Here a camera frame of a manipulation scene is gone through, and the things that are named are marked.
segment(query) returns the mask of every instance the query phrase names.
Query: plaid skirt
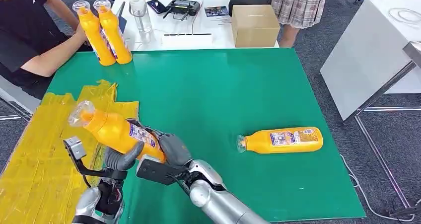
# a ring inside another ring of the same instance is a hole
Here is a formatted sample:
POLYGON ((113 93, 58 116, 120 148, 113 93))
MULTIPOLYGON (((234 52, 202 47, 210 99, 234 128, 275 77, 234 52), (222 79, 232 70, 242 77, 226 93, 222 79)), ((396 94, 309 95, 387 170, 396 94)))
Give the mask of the plaid skirt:
POLYGON ((305 29, 320 22, 325 0, 272 0, 280 24, 305 29))

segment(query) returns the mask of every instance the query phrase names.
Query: green table mat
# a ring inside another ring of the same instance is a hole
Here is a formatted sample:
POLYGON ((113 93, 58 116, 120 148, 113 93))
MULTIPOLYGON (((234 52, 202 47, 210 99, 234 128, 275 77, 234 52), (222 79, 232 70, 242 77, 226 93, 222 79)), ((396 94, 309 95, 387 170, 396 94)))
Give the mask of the green table mat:
MULTIPOLYGON (((365 216, 293 49, 152 51, 133 58, 103 67, 93 53, 77 53, 48 91, 78 97, 84 85, 116 82, 117 101, 139 101, 143 124, 178 135, 193 158, 211 164, 229 191, 268 221, 365 216), (319 151, 237 152, 237 135, 300 126, 320 129, 319 151)), ((124 185, 120 223, 211 223, 177 184, 139 179, 135 168, 124 185)))

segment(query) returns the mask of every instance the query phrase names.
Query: gray carpet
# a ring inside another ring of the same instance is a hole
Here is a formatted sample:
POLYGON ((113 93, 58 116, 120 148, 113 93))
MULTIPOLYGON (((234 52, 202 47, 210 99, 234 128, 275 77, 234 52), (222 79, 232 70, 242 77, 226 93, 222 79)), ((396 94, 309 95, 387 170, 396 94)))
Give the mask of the gray carpet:
MULTIPOLYGON (((63 1, 71 6, 76 0, 63 1)), ((396 194, 365 141, 362 132, 355 121, 352 121, 347 126, 342 125, 335 104, 322 77, 319 75, 321 66, 360 6, 353 2, 354 0, 326 0, 322 21, 316 26, 302 30, 299 33, 295 49, 340 153, 345 156, 348 164, 359 178, 373 209, 378 213, 387 214, 388 211, 393 209, 393 206, 397 209, 401 208, 402 205, 397 198, 392 204, 396 194)), ((68 26, 64 25, 54 15, 52 16, 63 32, 71 33, 68 26)), ((421 105, 421 96, 386 95, 379 99, 376 105, 421 105)), ((4 109, 0 107, 0 114, 4 112, 4 109)), ((414 201, 419 199, 421 197, 421 149, 418 145, 421 138, 417 134, 421 128, 419 122, 421 113, 364 113, 361 115, 361 118, 372 134, 374 141, 381 147, 384 158, 390 165, 407 198, 414 201)), ((24 126, 25 123, 23 121, 0 122, 1 136, 3 137, 0 140, 0 170, 4 166, 24 126)), ((365 208, 367 218, 299 223, 398 223, 397 221, 388 221, 373 215, 369 211, 361 193, 359 191, 357 193, 365 208)), ((421 223, 420 217, 421 215, 416 217, 413 223, 421 223)))

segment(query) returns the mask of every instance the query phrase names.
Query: person's hand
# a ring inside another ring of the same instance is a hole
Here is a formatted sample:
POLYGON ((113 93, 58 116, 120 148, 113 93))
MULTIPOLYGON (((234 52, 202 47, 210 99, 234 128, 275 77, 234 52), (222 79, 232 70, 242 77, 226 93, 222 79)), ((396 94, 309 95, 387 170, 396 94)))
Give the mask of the person's hand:
POLYGON ((84 42, 88 41, 85 31, 82 29, 82 26, 80 25, 80 23, 77 26, 75 35, 79 36, 84 42))

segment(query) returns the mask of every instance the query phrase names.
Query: yellow juice bottle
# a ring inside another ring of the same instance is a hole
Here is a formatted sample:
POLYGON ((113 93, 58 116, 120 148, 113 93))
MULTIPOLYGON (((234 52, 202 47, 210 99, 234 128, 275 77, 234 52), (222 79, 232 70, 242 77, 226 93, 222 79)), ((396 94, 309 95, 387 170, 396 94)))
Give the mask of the yellow juice bottle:
POLYGON ((85 31, 100 64, 109 66, 116 63, 108 41, 102 34, 99 19, 92 13, 89 2, 78 0, 73 3, 72 8, 79 16, 80 25, 85 31))
POLYGON ((117 62, 119 64, 130 63, 132 53, 124 41, 123 34, 119 28, 118 18, 111 11, 111 3, 108 0, 96 0, 93 3, 93 7, 98 11, 103 32, 110 43, 117 62))
POLYGON ((83 101, 76 106, 69 116, 69 124, 84 127, 95 136, 98 142, 120 153, 126 153, 138 141, 143 141, 144 147, 138 159, 149 155, 158 162, 165 162, 165 155, 158 140, 152 134, 129 123, 118 113, 107 113, 95 109, 90 101, 83 101))
POLYGON ((258 131, 250 136, 238 136, 238 151, 256 153, 309 152, 323 145, 322 133, 316 127, 297 127, 258 131))

